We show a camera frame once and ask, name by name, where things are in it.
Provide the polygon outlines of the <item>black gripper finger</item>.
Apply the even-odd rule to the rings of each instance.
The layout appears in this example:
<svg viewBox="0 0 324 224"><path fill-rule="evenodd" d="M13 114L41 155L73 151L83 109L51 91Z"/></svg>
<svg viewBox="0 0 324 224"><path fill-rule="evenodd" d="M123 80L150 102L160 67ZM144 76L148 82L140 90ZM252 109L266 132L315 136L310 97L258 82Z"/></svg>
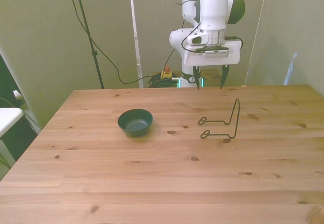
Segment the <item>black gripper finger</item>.
<svg viewBox="0 0 324 224"><path fill-rule="evenodd" d="M195 83L197 85L197 88L200 89L200 77L201 77L201 72L200 72L200 67L195 66L193 67L193 76L195 78Z"/></svg>
<svg viewBox="0 0 324 224"><path fill-rule="evenodd" d="M223 88L229 73L229 65L222 66L222 76L220 78L220 89Z"/></svg>

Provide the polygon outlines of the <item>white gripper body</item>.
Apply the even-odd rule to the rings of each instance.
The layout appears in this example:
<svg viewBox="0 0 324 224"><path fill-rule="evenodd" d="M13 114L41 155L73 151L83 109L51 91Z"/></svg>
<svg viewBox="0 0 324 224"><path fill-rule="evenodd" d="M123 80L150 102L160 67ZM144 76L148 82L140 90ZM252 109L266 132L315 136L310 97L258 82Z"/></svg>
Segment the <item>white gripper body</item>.
<svg viewBox="0 0 324 224"><path fill-rule="evenodd" d="M185 52L184 65L186 66L216 66L236 65L240 61L240 40L227 41L223 47L199 53Z"/></svg>

